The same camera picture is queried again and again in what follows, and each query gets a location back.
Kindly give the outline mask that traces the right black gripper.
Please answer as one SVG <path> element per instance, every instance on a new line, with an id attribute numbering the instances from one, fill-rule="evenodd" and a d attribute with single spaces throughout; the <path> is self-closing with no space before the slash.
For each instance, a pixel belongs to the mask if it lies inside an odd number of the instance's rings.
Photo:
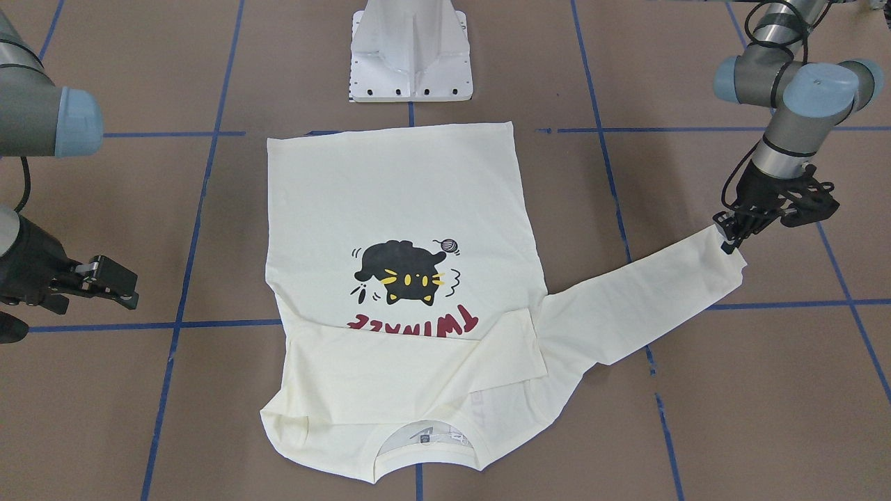
<path id="1" fill-rule="evenodd" d="M 138 276 L 104 255 L 82 265 L 63 245 L 18 212 L 1 214 L 1 297 L 3 304 L 41 305 L 58 315 L 67 312 L 65 294 L 111 299 L 127 310 L 139 301 Z"/>

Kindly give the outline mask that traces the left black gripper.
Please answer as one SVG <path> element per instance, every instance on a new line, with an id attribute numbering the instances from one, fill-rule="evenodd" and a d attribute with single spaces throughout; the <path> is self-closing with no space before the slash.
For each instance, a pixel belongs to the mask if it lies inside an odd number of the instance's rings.
<path id="1" fill-rule="evenodd" d="M 830 218 L 840 207 L 831 194 L 835 185 L 815 180 L 815 172 L 816 166 L 805 162 L 800 175 L 781 180 L 749 161 L 729 211 L 713 216 L 723 238 L 721 250 L 732 255 L 744 242 L 740 234 L 758 234 L 777 219 L 787 228 L 795 228 Z"/>

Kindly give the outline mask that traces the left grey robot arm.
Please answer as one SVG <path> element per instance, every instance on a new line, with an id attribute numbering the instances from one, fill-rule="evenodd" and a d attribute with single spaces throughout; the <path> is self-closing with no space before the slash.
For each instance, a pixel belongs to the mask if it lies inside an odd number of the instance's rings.
<path id="1" fill-rule="evenodd" d="M 875 101 L 885 85 L 866 59 L 809 60 L 809 39 L 830 9 L 828 1 L 758 1 L 766 9 L 744 25 L 748 44 L 716 70 L 715 95 L 733 104 L 768 108 L 771 121 L 732 172 L 733 202 L 713 216 L 732 254 L 779 220 L 788 228 L 830 218 L 839 207 L 834 185 L 816 180 L 812 160 L 837 124 Z"/>

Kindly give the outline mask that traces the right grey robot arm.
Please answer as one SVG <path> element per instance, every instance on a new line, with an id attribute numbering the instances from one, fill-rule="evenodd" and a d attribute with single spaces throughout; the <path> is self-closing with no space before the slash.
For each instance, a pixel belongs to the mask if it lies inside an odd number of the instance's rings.
<path id="1" fill-rule="evenodd" d="M 71 296 L 138 305 L 137 274 L 99 255 L 70 259 L 63 245 L 23 216 L 31 196 L 31 157 L 82 157 L 102 145 L 103 117 L 89 92 L 57 86 L 38 54 L 1 17 L 1 152 L 22 162 L 24 191 L 2 207 L 2 302 L 38 305 L 63 315 Z"/>

